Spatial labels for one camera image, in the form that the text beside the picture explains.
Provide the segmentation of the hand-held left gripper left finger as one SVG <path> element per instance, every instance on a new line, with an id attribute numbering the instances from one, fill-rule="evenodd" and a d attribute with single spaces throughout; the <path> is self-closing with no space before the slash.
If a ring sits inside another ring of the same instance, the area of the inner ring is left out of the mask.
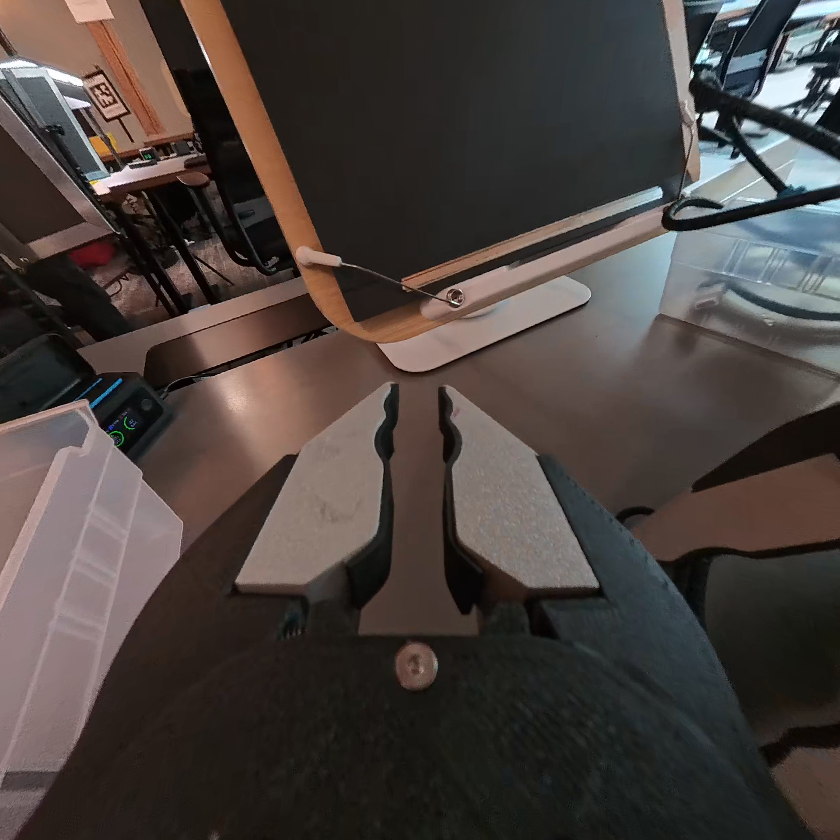
<path id="1" fill-rule="evenodd" d="M 235 580 L 247 595 L 360 610 L 392 565 L 399 386 L 386 382 L 306 443 Z"/>

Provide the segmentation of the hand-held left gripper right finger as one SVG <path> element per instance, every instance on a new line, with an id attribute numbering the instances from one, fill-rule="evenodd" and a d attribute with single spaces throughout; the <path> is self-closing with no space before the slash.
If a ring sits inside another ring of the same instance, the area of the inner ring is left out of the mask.
<path id="1" fill-rule="evenodd" d="M 538 454 L 450 385 L 437 391 L 444 574 L 464 615 L 601 591 Z"/>

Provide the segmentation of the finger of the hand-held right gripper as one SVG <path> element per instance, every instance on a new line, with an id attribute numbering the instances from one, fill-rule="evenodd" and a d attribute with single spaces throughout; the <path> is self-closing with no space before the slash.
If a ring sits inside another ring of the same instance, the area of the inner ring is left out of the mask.
<path id="1" fill-rule="evenodd" d="M 839 838 L 839 724 L 759 722 L 773 779 L 816 838 Z"/>
<path id="2" fill-rule="evenodd" d="M 656 560 L 838 547 L 839 405 L 785 423 L 632 521 Z"/>

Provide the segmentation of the black braided hdmi cable green plugs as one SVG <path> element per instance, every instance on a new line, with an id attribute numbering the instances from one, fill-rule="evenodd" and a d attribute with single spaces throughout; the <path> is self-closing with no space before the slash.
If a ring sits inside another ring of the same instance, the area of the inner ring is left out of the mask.
<path id="1" fill-rule="evenodd" d="M 724 92 L 711 72 L 702 70 L 691 82 L 696 104 L 714 106 L 722 117 L 717 135 L 727 140 L 743 157 L 743 162 L 758 176 L 759 186 L 768 196 L 749 197 L 743 194 L 722 199 L 700 195 L 697 191 L 668 205 L 663 223 L 667 231 L 677 235 L 768 216 L 790 209 L 816 206 L 838 201 L 837 183 L 822 186 L 794 185 L 778 173 L 770 161 L 748 141 L 741 121 L 747 119 L 782 134 L 810 151 L 838 163 L 838 135 L 821 126 L 804 122 L 782 112 L 753 103 L 746 98 Z"/>

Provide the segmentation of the clear plastic storage box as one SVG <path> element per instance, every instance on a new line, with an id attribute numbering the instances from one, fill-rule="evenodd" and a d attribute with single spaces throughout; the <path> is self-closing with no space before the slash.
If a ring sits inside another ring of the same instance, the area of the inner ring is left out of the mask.
<path id="1" fill-rule="evenodd" d="M 86 402 L 2 425 L 2 786 L 67 761 L 182 521 Z"/>
<path id="2" fill-rule="evenodd" d="M 838 201 L 678 233 L 659 312 L 837 375 Z"/>

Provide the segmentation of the black mesh office chair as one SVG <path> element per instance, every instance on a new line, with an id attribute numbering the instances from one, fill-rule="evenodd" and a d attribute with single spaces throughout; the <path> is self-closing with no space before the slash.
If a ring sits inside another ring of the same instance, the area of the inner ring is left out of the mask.
<path id="1" fill-rule="evenodd" d="M 784 29 L 799 5 L 799 1 L 758 2 L 716 69 L 724 92 L 746 99 L 759 94 Z"/>
<path id="2" fill-rule="evenodd" d="M 191 190 L 228 257 L 265 277 L 294 269 L 294 258 L 212 72 L 179 69 L 172 75 L 223 210 L 214 210 L 207 185 L 192 185 Z"/>

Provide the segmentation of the round wooden stool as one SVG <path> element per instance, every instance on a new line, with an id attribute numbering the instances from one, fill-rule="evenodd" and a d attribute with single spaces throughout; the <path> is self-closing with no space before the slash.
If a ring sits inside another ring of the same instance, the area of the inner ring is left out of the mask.
<path id="1" fill-rule="evenodd" d="M 177 176 L 177 181 L 185 188 L 192 201 L 196 225 L 205 239 L 212 239 L 215 235 L 213 209 L 207 195 L 207 188 L 211 181 L 209 177 L 197 169 L 186 170 Z"/>

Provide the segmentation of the wooden folding table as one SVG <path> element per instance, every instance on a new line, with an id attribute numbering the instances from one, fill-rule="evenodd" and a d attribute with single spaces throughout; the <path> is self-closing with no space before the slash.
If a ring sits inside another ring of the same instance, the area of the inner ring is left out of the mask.
<path id="1" fill-rule="evenodd" d="M 134 264 L 140 268 L 141 276 L 172 318 L 190 311 L 188 301 L 177 289 L 152 247 L 148 245 L 136 224 L 124 210 L 123 203 L 127 196 L 138 196 L 149 204 L 153 220 L 161 228 L 169 245 L 175 249 L 203 294 L 207 305 L 213 306 L 220 302 L 216 288 L 205 277 L 201 262 L 193 256 L 180 228 L 154 192 L 163 186 L 180 184 L 183 175 L 194 175 L 196 180 L 206 183 L 210 172 L 211 168 L 206 156 L 182 155 L 167 161 L 157 161 L 139 169 L 127 167 L 91 184 L 98 200 L 112 207 L 112 214 L 118 223 L 125 247 L 131 254 Z"/>

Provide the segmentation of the wood framed monitor white stand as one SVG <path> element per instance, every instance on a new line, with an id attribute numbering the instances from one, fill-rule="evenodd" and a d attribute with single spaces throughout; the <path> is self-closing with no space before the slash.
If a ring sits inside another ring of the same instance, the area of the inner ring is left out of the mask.
<path id="1" fill-rule="evenodd" d="M 591 299 L 695 181 L 684 2 L 142 2 L 335 327 L 425 373 Z"/>

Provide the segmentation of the grey framed display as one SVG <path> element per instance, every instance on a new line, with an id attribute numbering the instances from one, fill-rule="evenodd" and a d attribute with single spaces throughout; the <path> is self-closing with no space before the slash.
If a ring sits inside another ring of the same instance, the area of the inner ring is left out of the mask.
<path id="1" fill-rule="evenodd" d="M 110 173 L 76 117 L 83 82 L 3 57 L 1 88 L 2 253 L 29 267 L 114 234 L 92 188 Z"/>

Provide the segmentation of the black white marker sign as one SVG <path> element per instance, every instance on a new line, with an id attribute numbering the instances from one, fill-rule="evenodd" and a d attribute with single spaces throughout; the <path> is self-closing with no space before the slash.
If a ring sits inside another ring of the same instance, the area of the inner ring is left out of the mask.
<path id="1" fill-rule="evenodd" d="M 116 84 L 107 73 L 96 68 L 81 77 L 89 99 L 106 122 L 117 122 L 133 114 Z"/>

